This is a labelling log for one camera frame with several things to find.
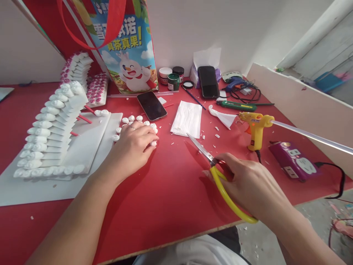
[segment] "left hand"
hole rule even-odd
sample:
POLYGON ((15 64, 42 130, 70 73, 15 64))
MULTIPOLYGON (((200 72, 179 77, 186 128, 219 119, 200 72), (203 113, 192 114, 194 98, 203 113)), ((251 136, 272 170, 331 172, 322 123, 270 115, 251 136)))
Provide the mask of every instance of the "left hand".
POLYGON ((156 147, 146 147, 158 139, 154 130, 143 123, 135 121, 131 125, 123 126, 120 139, 95 172, 95 177, 116 188, 147 163, 156 147))

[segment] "yellow glue gun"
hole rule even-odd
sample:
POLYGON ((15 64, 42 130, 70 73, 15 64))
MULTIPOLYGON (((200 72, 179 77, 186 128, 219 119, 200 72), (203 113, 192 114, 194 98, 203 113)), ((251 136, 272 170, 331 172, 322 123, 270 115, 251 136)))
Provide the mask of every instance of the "yellow glue gun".
POLYGON ((247 148, 250 151, 260 150, 262 147, 262 134, 264 127, 271 127, 272 122, 275 118, 270 115, 263 116, 259 113, 253 112, 240 112, 239 118, 249 123, 249 128, 246 130, 248 134, 251 134, 251 142, 247 148))

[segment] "white fabric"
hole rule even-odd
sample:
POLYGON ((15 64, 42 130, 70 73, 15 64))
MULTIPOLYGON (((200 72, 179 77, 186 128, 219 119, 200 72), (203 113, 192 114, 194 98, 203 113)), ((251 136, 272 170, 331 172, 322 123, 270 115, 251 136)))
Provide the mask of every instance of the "white fabric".
POLYGON ((200 139, 201 113, 201 105, 180 101, 170 132, 185 137, 189 133, 195 139, 200 139))
POLYGON ((233 115, 233 114, 225 114, 225 113, 221 113, 218 112, 214 109, 212 109, 212 105, 208 106, 208 111, 210 112, 211 115, 216 116, 219 118, 219 120, 230 130, 231 129, 231 125, 233 124, 235 117, 237 115, 233 115))
POLYGON ((236 253, 209 235, 138 256, 133 265, 247 265, 236 253))

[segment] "cartoon character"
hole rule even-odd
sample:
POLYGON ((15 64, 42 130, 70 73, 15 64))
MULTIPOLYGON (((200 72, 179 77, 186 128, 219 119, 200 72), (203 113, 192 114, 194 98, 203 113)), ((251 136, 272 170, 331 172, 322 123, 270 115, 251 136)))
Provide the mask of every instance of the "cartoon character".
POLYGON ((147 91, 151 88, 157 86, 156 83, 150 80, 151 71, 148 68, 141 67, 140 64, 134 60, 129 59, 129 53, 125 54, 120 51, 120 54, 117 53, 120 61, 120 70, 122 75, 120 79, 124 81, 131 91, 147 91))

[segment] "black smartphone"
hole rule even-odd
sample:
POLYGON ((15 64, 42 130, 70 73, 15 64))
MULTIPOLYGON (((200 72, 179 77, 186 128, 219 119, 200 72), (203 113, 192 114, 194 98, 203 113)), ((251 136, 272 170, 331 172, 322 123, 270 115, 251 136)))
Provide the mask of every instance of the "black smartphone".
POLYGON ((152 91, 139 94, 137 100, 150 121, 155 121, 167 116, 167 111, 152 91))
POLYGON ((216 78, 216 70, 212 66, 200 66, 197 70, 204 99, 216 99, 220 96, 216 78))

